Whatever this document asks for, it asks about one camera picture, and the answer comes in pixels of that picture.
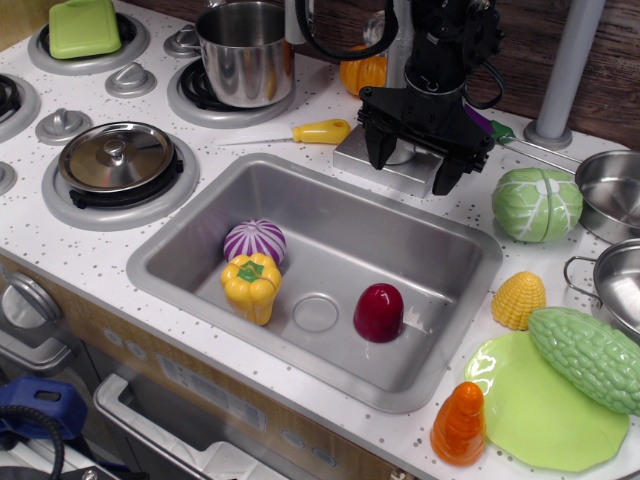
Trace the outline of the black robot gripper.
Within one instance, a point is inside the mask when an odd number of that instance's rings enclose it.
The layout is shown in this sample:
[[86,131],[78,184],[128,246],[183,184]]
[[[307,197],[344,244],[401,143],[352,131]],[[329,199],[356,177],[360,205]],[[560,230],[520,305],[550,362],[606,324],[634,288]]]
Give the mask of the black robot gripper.
[[369,163],[381,170],[399,139],[443,158],[432,193],[450,193],[464,173],[483,170],[494,140],[464,109],[467,75],[438,84],[413,74],[403,88],[365,87],[358,120],[365,130]]

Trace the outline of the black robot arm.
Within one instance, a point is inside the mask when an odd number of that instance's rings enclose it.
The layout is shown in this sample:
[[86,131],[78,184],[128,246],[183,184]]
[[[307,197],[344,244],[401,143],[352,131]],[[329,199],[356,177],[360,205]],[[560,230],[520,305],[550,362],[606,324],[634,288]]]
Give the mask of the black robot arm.
[[441,157],[432,192],[448,194],[461,177],[483,170],[495,141],[471,116],[473,108],[490,108],[467,92],[467,80],[482,67],[502,76],[489,59],[504,37],[492,1],[410,1],[413,40],[401,62],[403,87],[364,87],[358,120],[370,164],[385,167],[398,141]]

